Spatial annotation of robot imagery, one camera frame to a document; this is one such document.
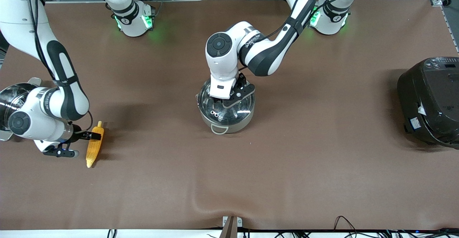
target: control panel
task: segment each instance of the control panel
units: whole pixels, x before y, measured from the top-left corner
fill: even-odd
[[[435,57],[424,62],[425,70],[448,70],[459,68],[457,57]]]

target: pot handle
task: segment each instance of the pot handle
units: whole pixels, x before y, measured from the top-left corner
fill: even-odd
[[[224,132],[216,132],[214,128],[222,129],[222,130],[224,130]],[[217,126],[217,125],[215,125],[215,124],[212,123],[212,124],[210,125],[210,129],[212,130],[212,132],[213,132],[214,134],[223,135],[223,134],[225,134],[226,132],[228,132],[229,126],[221,127],[221,126]]]

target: table surface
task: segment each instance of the table surface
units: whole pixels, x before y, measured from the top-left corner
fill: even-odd
[[[428,0],[356,0],[338,34],[304,31],[274,75],[246,70],[256,111],[230,135],[211,133],[195,104],[205,42],[243,20],[270,33],[286,3],[164,3],[138,38],[100,3],[46,11],[106,134],[92,169],[86,141],[74,159],[0,144],[0,229],[212,228],[223,215],[253,229],[330,229],[338,215],[359,229],[459,225],[459,153],[405,135],[395,90],[419,61],[457,56]],[[0,87],[33,76],[49,79],[10,48]]]

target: green led light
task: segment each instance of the green led light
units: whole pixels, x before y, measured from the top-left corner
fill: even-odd
[[[144,21],[145,27],[147,28],[151,28],[151,26],[153,25],[153,22],[150,16],[142,16],[142,20]]]
[[[318,19],[320,18],[320,11],[316,11],[314,13],[314,15],[312,16],[311,18],[311,22],[309,23],[311,26],[316,26],[317,25],[317,21]]]
[[[116,20],[116,23],[118,23],[118,28],[121,29],[121,24],[120,24],[120,22],[118,21],[118,19],[116,18],[116,16],[115,16],[115,20]]]
[[[344,16],[344,19],[343,19],[343,24],[341,25],[341,27],[343,27],[343,26],[346,24],[346,19],[347,19],[347,16],[348,16],[348,15],[349,15],[349,13],[348,13],[348,14],[346,14],[346,16]]]

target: white robotic arm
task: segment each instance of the white robotic arm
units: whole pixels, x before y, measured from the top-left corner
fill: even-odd
[[[138,37],[153,27],[154,9],[134,0],[105,0],[113,13],[121,30],[129,37]]]
[[[326,1],[315,28],[323,34],[334,34],[342,27],[349,6],[354,0]],[[211,72],[210,96],[230,99],[238,79],[237,61],[256,76],[274,73],[293,42],[309,23],[316,0],[287,0],[291,12],[271,41],[248,22],[240,22],[225,32],[213,34],[205,47]]]
[[[0,111],[10,112],[0,115],[0,127],[3,132],[35,140],[42,152],[56,150],[59,156],[75,156],[75,151],[62,149],[62,143],[85,138],[86,133],[71,121],[87,114],[89,101],[66,49],[49,27],[43,1],[0,0],[0,6],[0,30],[7,42],[41,60],[58,86],[33,88],[20,108],[0,101]]]

